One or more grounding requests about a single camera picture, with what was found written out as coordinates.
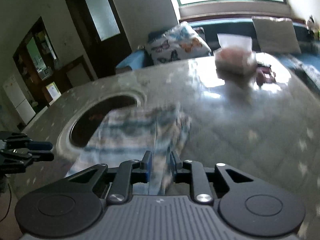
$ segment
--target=folded cloth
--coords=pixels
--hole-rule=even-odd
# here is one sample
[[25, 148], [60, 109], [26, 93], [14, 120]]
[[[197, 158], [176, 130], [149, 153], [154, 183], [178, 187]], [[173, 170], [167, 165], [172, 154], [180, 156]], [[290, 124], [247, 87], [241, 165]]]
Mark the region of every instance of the folded cloth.
[[111, 111], [66, 176], [98, 163], [113, 168], [127, 160], [142, 160], [149, 150], [153, 154], [150, 182], [135, 184], [133, 190], [135, 194], [163, 194], [169, 180], [168, 155], [172, 150], [181, 153], [190, 124], [191, 118], [180, 111], [180, 104]]

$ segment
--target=frosted glass door panel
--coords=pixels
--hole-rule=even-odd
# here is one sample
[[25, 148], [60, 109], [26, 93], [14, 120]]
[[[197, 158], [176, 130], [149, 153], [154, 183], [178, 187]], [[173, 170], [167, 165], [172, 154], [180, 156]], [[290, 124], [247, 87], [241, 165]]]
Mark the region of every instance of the frosted glass door panel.
[[108, 0], [85, 0], [101, 41], [120, 34]]

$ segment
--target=sofa backrest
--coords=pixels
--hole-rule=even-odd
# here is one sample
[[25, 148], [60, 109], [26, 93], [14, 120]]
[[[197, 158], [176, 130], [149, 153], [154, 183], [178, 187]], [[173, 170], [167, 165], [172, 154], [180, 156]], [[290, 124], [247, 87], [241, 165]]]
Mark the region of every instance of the sofa backrest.
[[[191, 27], [203, 27], [205, 39], [212, 51], [220, 48], [218, 33], [237, 34], [252, 38], [252, 49], [260, 51], [257, 34], [252, 19], [231, 18], [219, 20], [205, 20], [189, 23]], [[308, 30], [304, 24], [293, 23], [299, 43], [310, 42]]]

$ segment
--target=white refrigerator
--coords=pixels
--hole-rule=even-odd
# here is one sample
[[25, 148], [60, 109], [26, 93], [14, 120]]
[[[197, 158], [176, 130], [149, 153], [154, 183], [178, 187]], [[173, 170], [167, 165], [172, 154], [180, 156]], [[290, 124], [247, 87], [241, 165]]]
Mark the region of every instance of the white refrigerator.
[[14, 75], [3, 84], [3, 88], [21, 119], [27, 125], [36, 115], [36, 112], [32, 109], [28, 100], [21, 91]]

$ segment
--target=gray gripper base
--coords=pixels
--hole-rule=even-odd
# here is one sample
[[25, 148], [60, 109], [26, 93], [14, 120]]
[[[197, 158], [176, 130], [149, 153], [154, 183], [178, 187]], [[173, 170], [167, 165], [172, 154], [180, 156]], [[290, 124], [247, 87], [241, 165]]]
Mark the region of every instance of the gray gripper base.
[[[24, 235], [22, 240], [37, 240]], [[213, 208], [187, 196], [135, 195], [123, 205], [108, 207], [91, 228], [68, 240], [245, 240], [259, 239], [233, 231]], [[277, 240], [298, 240], [295, 235]]]

